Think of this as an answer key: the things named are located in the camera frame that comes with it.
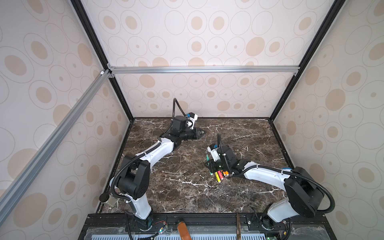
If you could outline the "yellow marker pen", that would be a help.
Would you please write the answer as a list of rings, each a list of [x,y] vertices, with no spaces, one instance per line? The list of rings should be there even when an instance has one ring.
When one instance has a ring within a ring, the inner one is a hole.
[[[216,179],[217,179],[218,183],[221,183],[221,179],[220,179],[220,177],[219,177],[217,172],[215,172],[215,176],[216,176]]]

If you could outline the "red marker pen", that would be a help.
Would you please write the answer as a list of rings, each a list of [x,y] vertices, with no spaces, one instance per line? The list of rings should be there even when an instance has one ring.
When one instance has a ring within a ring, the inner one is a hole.
[[[218,174],[219,174],[219,177],[220,177],[220,179],[221,179],[221,180],[223,180],[223,179],[224,179],[224,177],[223,177],[223,174],[222,174],[222,172],[221,172],[221,171],[218,171]]]

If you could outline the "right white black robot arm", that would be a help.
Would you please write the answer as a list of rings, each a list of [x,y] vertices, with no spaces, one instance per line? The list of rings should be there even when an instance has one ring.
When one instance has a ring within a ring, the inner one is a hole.
[[[270,204],[259,216],[266,229],[285,219],[302,216],[313,218],[317,213],[331,213],[336,202],[330,191],[316,182],[300,167],[277,169],[239,159],[228,145],[208,146],[210,156],[205,162],[212,174],[223,178],[244,178],[262,182],[286,192],[283,200]]]

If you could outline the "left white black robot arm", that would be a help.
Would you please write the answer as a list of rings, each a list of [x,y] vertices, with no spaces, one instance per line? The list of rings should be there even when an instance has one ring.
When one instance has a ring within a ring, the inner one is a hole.
[[[132,158],[127,158],[110,181],[112,196],[127,201],[136,218],[147,220],[152,212],[146,196],[151,168],[164,156],[175,151],[183,141],[198,140],[206,133],[195,127],[197,119],[198,115],[194,113],[173,117],[170,126],[157,142]]]

